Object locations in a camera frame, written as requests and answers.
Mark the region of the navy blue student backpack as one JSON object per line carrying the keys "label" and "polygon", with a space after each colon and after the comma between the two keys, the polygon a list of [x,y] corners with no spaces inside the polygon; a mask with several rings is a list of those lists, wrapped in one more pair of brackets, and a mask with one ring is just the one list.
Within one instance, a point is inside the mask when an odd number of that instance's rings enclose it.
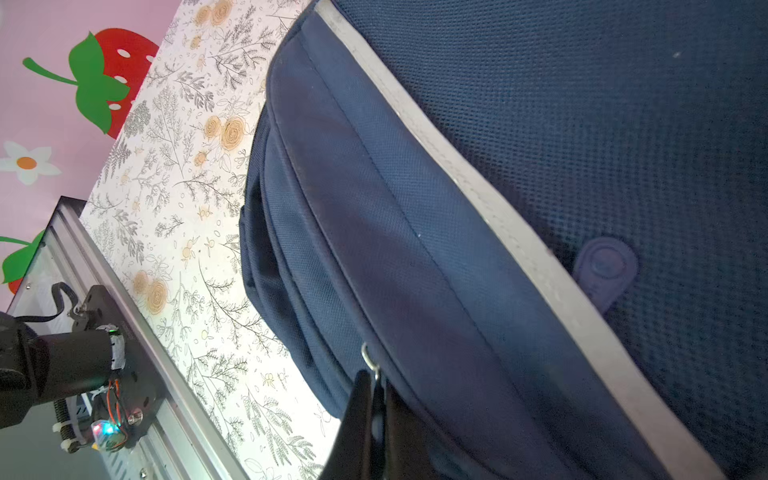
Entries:
{"label": "navy blue student backpack", "polygon": [[439,479],[767,475],[767,5],[314,1],[268,70],[246,294]]}

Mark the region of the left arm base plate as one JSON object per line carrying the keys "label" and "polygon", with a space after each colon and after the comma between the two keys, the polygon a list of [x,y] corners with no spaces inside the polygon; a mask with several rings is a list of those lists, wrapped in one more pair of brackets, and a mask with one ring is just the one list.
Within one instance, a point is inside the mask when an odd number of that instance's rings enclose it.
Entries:
{"label": "left arm base plate", "polygon": [[132,448],[156,419],[165,382],[107,287],[92,286],[70,316],[72,332],[88,336],[67,359],[87,372],[87,380],[79,391],[54,399],[61,448],[67,453],[93,445],[104,452]]}

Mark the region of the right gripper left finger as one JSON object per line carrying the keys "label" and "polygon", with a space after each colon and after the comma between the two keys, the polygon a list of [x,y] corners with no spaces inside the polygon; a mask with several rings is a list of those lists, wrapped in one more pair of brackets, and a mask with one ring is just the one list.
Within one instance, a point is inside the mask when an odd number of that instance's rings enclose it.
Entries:
{"label": "right gripper left finger", "polygon": [[319,480],[371,478],[372,401],[371,374],[357,373],[344,417]]}

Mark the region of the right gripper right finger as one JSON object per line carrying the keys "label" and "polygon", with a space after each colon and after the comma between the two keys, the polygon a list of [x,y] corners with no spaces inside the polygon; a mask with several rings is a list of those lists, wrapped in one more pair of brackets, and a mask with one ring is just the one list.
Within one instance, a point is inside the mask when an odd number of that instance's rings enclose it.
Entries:
{"label": "right gripper right finger", "polygon": [[385,389],[384,433],[385,479],[439,479],[429,457],[422,422],[390,383]]}

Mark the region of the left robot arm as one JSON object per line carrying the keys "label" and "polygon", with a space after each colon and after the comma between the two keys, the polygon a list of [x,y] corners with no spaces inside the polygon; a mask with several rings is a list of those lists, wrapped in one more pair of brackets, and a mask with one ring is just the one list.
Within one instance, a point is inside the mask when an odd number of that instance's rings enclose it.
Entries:
{"label": "left robot arm", "polygon": [[36,335],[1,315],[1,426],[15,426],[38,404],[96,390],[122,370],[126,342],[116,328]]}

